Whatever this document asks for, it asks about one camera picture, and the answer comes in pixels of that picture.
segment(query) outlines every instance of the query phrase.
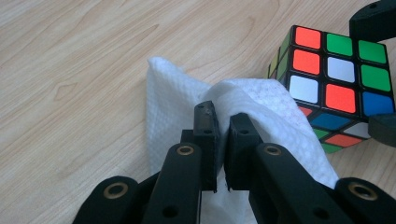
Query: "wood grain surface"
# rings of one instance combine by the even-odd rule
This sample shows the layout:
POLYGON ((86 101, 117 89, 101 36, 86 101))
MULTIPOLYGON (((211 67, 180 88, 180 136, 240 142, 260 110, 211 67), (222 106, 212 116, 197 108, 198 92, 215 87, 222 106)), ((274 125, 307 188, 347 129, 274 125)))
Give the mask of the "wood grain surface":
MULTIPOLYGON (((348 35, 371 2, 1 1, 0 223, 71 223, 102 180, 149 176, 148 58, 211 84, 262 77, 293 24, 348 35)), ((396 148, 369 140, 328 158, 396 197, 396 148)))

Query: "green square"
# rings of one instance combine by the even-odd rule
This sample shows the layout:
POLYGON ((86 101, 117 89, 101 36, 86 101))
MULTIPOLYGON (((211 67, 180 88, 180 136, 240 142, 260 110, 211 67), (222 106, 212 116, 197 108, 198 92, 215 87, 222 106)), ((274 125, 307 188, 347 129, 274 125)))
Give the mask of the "green square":
POLYGON ((332 146, 329 144, 322 144, 322 147, 326 153, 334 153, 334 152, 342 149, 342 147, 332 146))
POLYGON ((286 35, 285 39, 282 42, 282 45, 280 46, 280 51, 279 51, 279 58, 283 57, 283 54, 285 51, 289 48, 290 46, 290 31, 286 35))
POLYGON ((383 45, 364 40, 359 41, 359 56, 361 56, 363 60, 375 63, 387 62, 387 53, 383 45))
POLYGON ((332 53, 352 56, 352 39, 335 34, 327 34, 327 50, 332 53))
POLYGON ((283 59, 281 59, 279 65, 277 66, 277 74, 276 74, 276 79, 280 80, 283 75, 286 72, 286 69, 288 68, 289 64, 289 51, 285 53, 285 56, 283 56, 283 59))
POLYGON ((319 129, 314 129, 314 133, 317 135, 318 139, 320 139, 320 138, 326 136, 327 134, 329 134, 329 132, 322 131, 322 130, 319 130, 319 129))
POLYGON ((277 60, 278 53, 279 53, 279 51, 276 52, 274 59, 271 61, 269 72, 268 72, 268 77, 270 77, 276 69, 277 62, 278 62, 278 60, 277 60))
POLYGON ((385 69, 364 64, 361 66, 361 79, 366 87, 390 91, 389 73, 385 69))

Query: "cube sticker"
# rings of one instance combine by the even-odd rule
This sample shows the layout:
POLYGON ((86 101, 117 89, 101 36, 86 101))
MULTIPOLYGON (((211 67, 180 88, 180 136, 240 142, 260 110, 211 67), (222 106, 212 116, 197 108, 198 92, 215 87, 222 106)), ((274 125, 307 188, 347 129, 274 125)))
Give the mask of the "cube sticker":
POLYGON ((267 76, 290 92, 323 149, 370 138, 368 118, 395 113, 385 45, 292 26, 267 76))

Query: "paper towel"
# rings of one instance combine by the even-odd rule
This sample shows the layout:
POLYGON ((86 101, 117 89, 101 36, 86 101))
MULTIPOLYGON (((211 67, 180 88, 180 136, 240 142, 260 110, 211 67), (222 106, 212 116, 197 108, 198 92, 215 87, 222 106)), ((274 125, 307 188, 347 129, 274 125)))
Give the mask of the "paper towel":
MULTIPOLYGON (((338 177, 304 114, 276 80, 227 79, 211 86, 155 57, 148 60, 147 144, 152 174, 161 170, 169 147, 183 129, 192 129, 193 109, 211 100, 224 137, 230 116, 247 113, 264 142, 287 148, 318 182, 333 188, 338 177)), ((203 192, 201 223, 246 223, 248 193, 228 191, 220 172, 218 192, 203 192)))

